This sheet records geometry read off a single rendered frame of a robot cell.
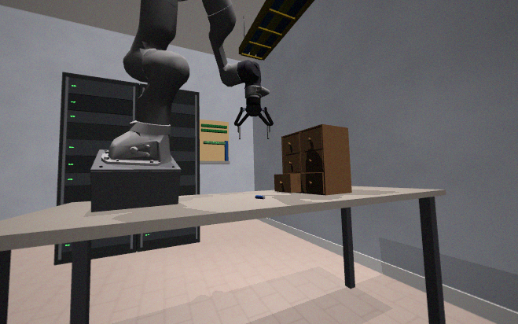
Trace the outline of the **brown wooden drawer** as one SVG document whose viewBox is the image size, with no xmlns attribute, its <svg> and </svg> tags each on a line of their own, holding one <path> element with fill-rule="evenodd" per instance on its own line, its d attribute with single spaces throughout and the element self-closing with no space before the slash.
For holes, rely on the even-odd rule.
<svg viewBox="0 0 518 324">
<path fill-rule="evenodd" d="M 301 185 L 303 193 L 325 194 L 324 173 L 301 174 Z"/>
<path fill-rule="evenodd" d="M 299 134 L 282 139 L 283 154 L 299 152 Z"/>
<path fill-rule="evenodd" d="M 285 193 L 301 192 L 300 174 L 274 175 L 274 191 Z"/>
<path fill-rule="evenodd" d="M 299 153 L 283 156 L 284 172 L 300 171 Z"/>
<path fill-rule="evenodd" d="M 301 153 L 301 170 L 302 171 L 323 171 L 323 154 L 322 149 Z"/>
<path fill-rule="evenodd" d="M 321 127 L 300 133 L 300 150 L 322 147 Z"/>
</svg>

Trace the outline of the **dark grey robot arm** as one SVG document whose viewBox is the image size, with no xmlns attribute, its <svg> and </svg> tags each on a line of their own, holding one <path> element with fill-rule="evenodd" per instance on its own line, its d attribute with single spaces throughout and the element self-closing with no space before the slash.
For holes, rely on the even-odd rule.
<svg viewBox="0 0 518 324">
<path fill-rule="evenodd" d="M 141 0 L 138 32 L 123 59 L 132 78 L 148 83 L 138 98 L 137 119 L 130 130 L 115 138 L 101 156 L 106 164 L 159 166 L 172 161 L 170 153 L 171 106 L 178 89 L 189 79 L 189 64 L 178 53 L 167 51 L 175 38 L 178 2 Z M 209 39 L 222 83 L 245 83 L 245 98 L 264 97 L 258 63 L 250 60 L 229 64 L 223 43 L 233 30 L 236 14 L 231 0 L 202 0 L 210 22 Z"/>
</svg>

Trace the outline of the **brown wooden chest of drawers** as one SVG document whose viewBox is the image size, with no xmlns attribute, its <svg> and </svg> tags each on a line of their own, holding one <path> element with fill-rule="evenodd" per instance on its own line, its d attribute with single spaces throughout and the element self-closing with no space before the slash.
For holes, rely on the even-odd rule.
<svg viewBox="0 0 518 324">
<path fill-rule="evenodd" d="M 300 133 L 321 127 L 322 147 L 316 149 L 300 150 Z M 299 152 L 283 154 L 282 139 L 288 136 L 299 134 Z M 351 163 L 349 150 L 349 136 L 347 127 L 337 127 L 326 124 L 317 125 L 292 134 L 281 137 L 282 148 L 282 170 L 283 174 L 307 174 L 324 173 L 325 194 L 308 193 L 317 195 L 333 195 L 352 193 L 351 189 Z M 323 171 L 302 171 L 301 153 L 321 150 L 323 154 Z M 299 153 L 300 171 L 284 172 L 283 156 Z"/>
</svg>

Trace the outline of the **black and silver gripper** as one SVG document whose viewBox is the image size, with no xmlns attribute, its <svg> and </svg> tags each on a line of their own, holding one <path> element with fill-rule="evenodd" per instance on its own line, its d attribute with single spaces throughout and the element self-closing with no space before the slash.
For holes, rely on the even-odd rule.
<svg viewBox="0 0 518 324">
<path fill-rule="evenodd" d="M 238 123 L 239 119 L 241 118 L 242 113 L 246 111 L 246 115 L 243 117 L 243 119 Z M 263 111 L 266 115 L 266 118 L 269 120 L 269 122 L 263 117 L 261 114 L 261 111 Z M 274 123 L 272 119 L 270 118 L 269 113 L 267 112 L 267 108 L 261 108 L 261 100 L 258 97 L 249 97 L 246 99 L 246 108 L 241 107 L 241 110 L 234 122 L 234 125 L 237 126 L 237 130 L 239 133 L 239 139 L 241 139 L 241 124 L 249 117 L 249 116 L 258 116 L 266 125 L 267 125 L 267 139 L 270 138 L 270 126 L 272 126 Z"/>
</svg>

